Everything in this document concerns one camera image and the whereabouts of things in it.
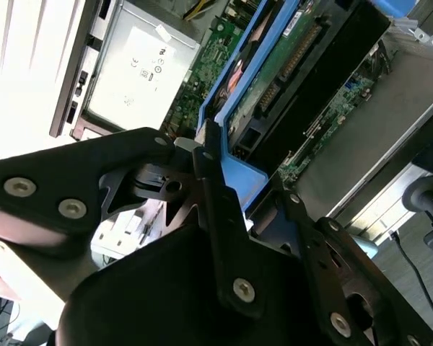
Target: bolt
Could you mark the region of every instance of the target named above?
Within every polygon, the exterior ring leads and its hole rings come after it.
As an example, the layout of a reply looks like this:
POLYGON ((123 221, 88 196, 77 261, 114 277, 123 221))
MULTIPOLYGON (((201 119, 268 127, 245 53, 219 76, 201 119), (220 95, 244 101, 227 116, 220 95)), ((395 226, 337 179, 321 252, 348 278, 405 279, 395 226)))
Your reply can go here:
POLYGON ((292 202, 294 202, 294 203, 300 203, 300 198, 299 198, 297 195, 295 195, 294 193, 292 193, 292 194, 290 195, 290 199, 291 199, 292 202))
POLYGON ((210 155, 209 153, 207 153, 206 151, 204 152, 204 156, 209 159, 209 160, 213 160, 214 157, 212 155, 210 155))
POLYGON ((154 138, 154 140, 156 141, 156 143, 160 144, 161 146, 166 146, 167 145, 167 142, 163 138, 156 137, 156 138, 154 138))
POLYGON ((413 335, 408 335, 407 340, 409 341, 409 344, 411 344, 411 346, 420 346, 420 342, 413 335))
POLYGON ((351 328, 347 322, 347 320, 345 320, 345 318, 336 313, 333 312, 331 314, 331 323, 333 328, 335 328, 335 330, 340 333, 340 335, 342 335, 343 337, 350 337, 351 336, 351 328))
POLYGON ((32 181, 21 177, 8 179, 3 188, 6 193, 15 197, 29 197, 37 190, 37 186, 32 181))
POLYGON ((69 198, 59 203, 58 210, 65 218, 76 220, 85 216, 87 213, 87 206, 81 200, 69 198))
POLYGON ((340 230, 340 227, 337 225, 337 223, 335 221, 329 221, 329 226, 334 230, 334 231, 338 231, 340 230))
POLYGON ((245 303, 252 303, 255 300, 255 290, 246 279, 237 278, 234 280, 232 290, 236 296, 245 303))

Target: metal plate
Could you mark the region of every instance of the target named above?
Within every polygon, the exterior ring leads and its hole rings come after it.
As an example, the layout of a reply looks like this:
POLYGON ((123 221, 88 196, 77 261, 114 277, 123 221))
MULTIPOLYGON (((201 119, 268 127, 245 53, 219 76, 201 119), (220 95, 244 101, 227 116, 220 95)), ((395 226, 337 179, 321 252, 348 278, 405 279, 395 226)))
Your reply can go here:
POLYGON ((114 21, 88 110, 126 130, 158 129, 200 45, 128 2, 114 21))

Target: black metal bracket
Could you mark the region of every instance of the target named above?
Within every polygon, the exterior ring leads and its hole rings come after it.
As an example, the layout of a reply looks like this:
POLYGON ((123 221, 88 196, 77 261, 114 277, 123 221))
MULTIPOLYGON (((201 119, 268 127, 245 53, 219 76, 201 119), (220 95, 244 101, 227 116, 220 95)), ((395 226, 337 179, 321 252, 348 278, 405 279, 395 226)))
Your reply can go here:
POLYGON ((0 239, 73 257, 86 250, 102 220, 148 198, 167 202, 168 231, 186 224, 196 210, 196 223, 209 235, 220 303, 258 318, 264 304, 256 258, 236 192, 224 183, 219 138, 211 140, 219 127, 208 121, 206 128, 204 146, 192 153, 142 128, 0 161, 0 239), (25 182, 35 187, 29 195, 32 187, 25 182), (76 201, 69 212, 84 214, 64 215, 66 200, 76 201), (238 278, 253 285, 254 299, 236 294, 238 278))
POLYGON ((433 342, 430 328, 341 225, 332 218, 313 223, 299 195, 276 179, 250 217, 263 219, 257 239, 301 259, 316 319, 335 345, 433 342))

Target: green circuit board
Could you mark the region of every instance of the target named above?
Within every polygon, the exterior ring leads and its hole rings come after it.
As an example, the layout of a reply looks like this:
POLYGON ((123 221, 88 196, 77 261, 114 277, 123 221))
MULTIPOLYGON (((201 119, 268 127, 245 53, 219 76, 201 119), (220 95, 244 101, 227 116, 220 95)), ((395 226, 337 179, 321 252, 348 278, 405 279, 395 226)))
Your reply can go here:
POLYGON ((283 35, 254 78, 229 119, 230 132, 240 121, 251 116, 255 106, 265 111, 280 90, 275 78, 288 79, 306 50, 318 36, 321 26, 315 23, 315 10, 320 1, 309 1, 292 17, 283 35))
POLYGON ((297 155, 287 157, 279 167, 278 173, 286 187, 292 186, 298 179, 298 176, 307 168, 311 160, 321 152, 321 149, 327 144, 333 134, 343 125, 347 118, 352 116, 353 110, 371 97, 373 85, 373 80, 355 73, 339 89, 323 114, 306 131, 307 142, 312 141, 315 136, 320 136, 320 140, 316 141, 311 150, 306 149, 307 146, 303 147, 304 151, 308 151, 308 155, 302 156, 302 149, 300 149, 299 153, 296 153, 297 155))
POLYGON ((170 108, 162 129, 173 136, 185 126, 196 129, 198 111, 214 82, 236 48, 243 31, 226 19, 219 19, 203 50, 193 65, 192 73, 170 108))

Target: white surface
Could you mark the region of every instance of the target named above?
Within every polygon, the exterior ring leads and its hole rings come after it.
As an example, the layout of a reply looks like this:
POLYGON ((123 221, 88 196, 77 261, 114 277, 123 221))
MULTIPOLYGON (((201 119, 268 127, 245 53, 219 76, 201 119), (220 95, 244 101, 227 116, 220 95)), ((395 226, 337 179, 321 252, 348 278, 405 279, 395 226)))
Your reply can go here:
POLYGON ((93 236, 91 249, 98 254, 120 259, 136 250, 139 245, 139 224, 142 218, 136 210, 118 214, 113 223, 106 220, 100 224, 93 236))
POLYGON ((0 0, 0 159, 70 143, 48 135, 84 0, 0 0))
POLYGON ((121 128, 159 129, 200 45, 126 2, 89 103, 121 128))

